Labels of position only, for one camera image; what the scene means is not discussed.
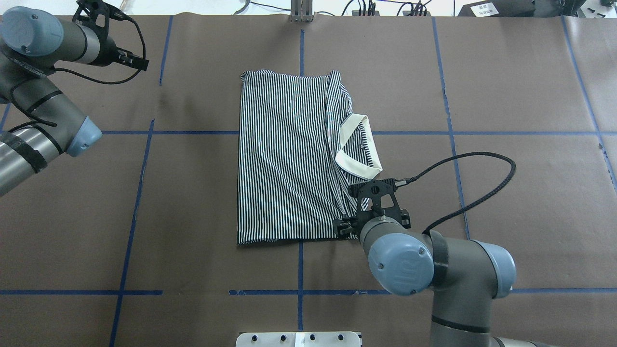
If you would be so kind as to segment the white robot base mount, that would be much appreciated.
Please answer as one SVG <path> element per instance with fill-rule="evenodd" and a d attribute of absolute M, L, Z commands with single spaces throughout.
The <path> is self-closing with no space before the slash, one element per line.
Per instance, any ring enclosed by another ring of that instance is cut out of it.
<path fill-rule="evenodd" d="M 236 347 L 362 347 L 362 334 L 352 331 L 249 332 L 236 338 Z"/>

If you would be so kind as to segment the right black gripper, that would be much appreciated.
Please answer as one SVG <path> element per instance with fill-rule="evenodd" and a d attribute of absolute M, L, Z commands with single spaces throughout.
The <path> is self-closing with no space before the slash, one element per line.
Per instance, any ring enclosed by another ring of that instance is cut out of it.
<path fill-rule="evenodd" d="M 348 194 L 356 199 L 356 212 L 353 216 L 344 214 L 341 219 L 334 220 L 335 237 L 340 240 L 358 238 L 362 228 L 374 218 L 384 220 L 389 217 L 403 228 L 410 229 L 410 214 L 399 207 L 395 197 L 398 188 L 407 184 L 406 179 L 388 178 L 350 185 Z"/>

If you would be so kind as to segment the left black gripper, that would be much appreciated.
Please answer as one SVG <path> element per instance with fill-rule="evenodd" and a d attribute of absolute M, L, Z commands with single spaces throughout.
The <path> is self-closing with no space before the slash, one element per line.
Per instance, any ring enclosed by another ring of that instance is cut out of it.
<path fill-rule="evenodd" d="M 134 18 L 103 0 L 78 0 L 77 5 L 72 22 L 82 29 L 86 42 L 84 53 L 77 62 L 99 67 L 117 63 L 139 72 L 147 70 L 149 61 L 146 58 L 145 38 Z M 109 33 L 111 20 L 133 24 L 141 41 L 140 56 L 116 45 Z"/>

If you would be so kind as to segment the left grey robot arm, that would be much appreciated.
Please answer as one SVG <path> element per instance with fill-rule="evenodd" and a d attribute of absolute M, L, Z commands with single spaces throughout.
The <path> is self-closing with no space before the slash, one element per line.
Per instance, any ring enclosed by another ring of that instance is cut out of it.
<path fill-rule="evenodd" d="M 148 68 L 143 53 L 120 48 L 109 35 L 111 20 L 134 18 L 102 0 L 80 0 L 71 20 L 40 9 L 15 6 L 1 18 L 0 92 L 2 105 L 22 112 L 28 121 L 0 137 L 0 193 L 6 195 L 40 173 L 62 154 L 77 157 L 92 147 L 102 131 L 52 81 L 57 62 L 106 67 L 120 64 L 135 74 Z"/>

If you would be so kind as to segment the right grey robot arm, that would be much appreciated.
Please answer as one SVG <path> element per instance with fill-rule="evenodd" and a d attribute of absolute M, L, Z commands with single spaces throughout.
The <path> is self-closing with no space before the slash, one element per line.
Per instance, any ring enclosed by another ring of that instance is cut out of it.
<path fill-rule="evenodd" d="M 491 335 L 491 306 L 511 293 L 515 261 L 495 244 L 452 239 L 429 228 L 411 231 L 410 215 L 399 208 L 394 179 L 354 184 L 354 216 L 333 222 L 339 238 L 357 236 L 373 277 L 401 296 L 433 291 L 429 344 L 432 347 L 542 347 L 540 341 Z"/>

